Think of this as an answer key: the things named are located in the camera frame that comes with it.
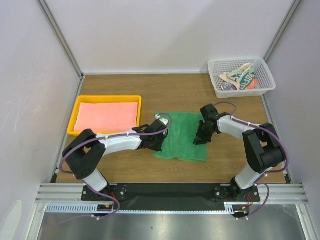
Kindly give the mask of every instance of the white basket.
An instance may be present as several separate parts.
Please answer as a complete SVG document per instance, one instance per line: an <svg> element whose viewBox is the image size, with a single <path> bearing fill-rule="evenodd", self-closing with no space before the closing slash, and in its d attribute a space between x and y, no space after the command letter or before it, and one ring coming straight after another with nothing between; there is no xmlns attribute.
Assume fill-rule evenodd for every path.
<svg viewBox="0 0 320 240"><path fill-rule="evenodd" d="M253 63L254 71L257 79L257 85L254 89L248 90L229 90L223 91L221 85L225 83L220 74L232 72L240 68L243 64ZM239 58L217 58L208 61L208 69L211 82L213 84L217 98L237 98L261 96L269 90L276 88L274 77L272 76L268 65L260 57L239 57Z"/></svg>

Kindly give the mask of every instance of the white enclosure wall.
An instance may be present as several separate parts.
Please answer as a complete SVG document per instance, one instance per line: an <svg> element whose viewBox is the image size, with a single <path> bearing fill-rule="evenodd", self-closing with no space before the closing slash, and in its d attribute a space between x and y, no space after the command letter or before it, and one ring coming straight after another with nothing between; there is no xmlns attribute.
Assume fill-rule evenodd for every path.
<svg viewBox="0 0 320 240"><path fill-rule="evenodd" d="M86 73L198 73L263 57L293 0L47 0Z"/></svg>
<svg viewBox="0 0 320 240"><path fill-rule="evenodd" d="M305 0L268 65L276 89L267 94L270 112L286 144L295 183L303 183L320 224L320 1Z"/></svg>
<svg viewBox="0 0 320 240"><path fill-rule="evenodd" d="M10 239L3 221L21 200L14 239L22 240L40 183L52 176L79 77L35 0L2 0L0 23L0 239Z"/></svg>

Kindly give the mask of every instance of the pink towel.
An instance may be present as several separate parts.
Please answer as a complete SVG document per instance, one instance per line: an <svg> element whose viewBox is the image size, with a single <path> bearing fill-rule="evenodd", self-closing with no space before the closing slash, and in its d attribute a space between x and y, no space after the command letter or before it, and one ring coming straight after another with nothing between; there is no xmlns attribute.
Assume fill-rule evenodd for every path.
<svg viewBox="0 0 320 240"><path fill-rule="evenodd" d="M125 132L137 126L138 103L80 103L75 132Z"/></svg>

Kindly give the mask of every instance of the green towel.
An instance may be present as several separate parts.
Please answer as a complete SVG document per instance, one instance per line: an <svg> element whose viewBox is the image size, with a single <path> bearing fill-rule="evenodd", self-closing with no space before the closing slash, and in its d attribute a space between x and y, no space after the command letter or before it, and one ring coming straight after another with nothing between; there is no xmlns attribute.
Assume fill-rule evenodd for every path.
<svg viewBox="0 0 320 240"><path fill-rule="evenodd" d="M157 158L188 162L207 161L207 144L194 145L199 121L204 119L202 115L189 112L168 112L168 114L172 117L172 126L163 142L162 151L156 151L153 155Z"/></svg>

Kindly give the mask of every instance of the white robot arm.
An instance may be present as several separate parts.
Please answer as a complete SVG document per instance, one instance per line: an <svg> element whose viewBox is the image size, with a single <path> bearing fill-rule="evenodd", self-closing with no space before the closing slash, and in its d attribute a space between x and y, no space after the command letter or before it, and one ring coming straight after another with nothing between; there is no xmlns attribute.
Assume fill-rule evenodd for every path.
<svg viewBox="0 0 320 240"><path fill-rule="evenodd" d="M156 152L161 151L168 130L160 134L157 132L166 129L168 123L167 119L159 118L151 125L136 127L117 134L94 134L91 129L86 129L63 151L62 156L65 157L74 149L75 151L65 159L72 174L76 179L83 180L93 190L100 192L109 185L106 178L97 169L101 158L124 150L148 148ZM78 148L79 145L92 139L96 140Z"/></svg>
<svg viewBox="0 0 320 240"><path fill-rule="evenodd" d="M229 134L244 142L248 164L240 174L231 180L231 185L234 185L236 192L250 189L265 172L270 171L286 159L284 150L271 135L251 127L258 126L277 136L271 124L257 125L251 123L244 125L242 124L243 121L231 117L228 113L219 114L212 104L204 106L200 111L204 120L199 123L194 144L210 143L214 133ZM267 143L267 145L262 146L261 142Z"/></svg>

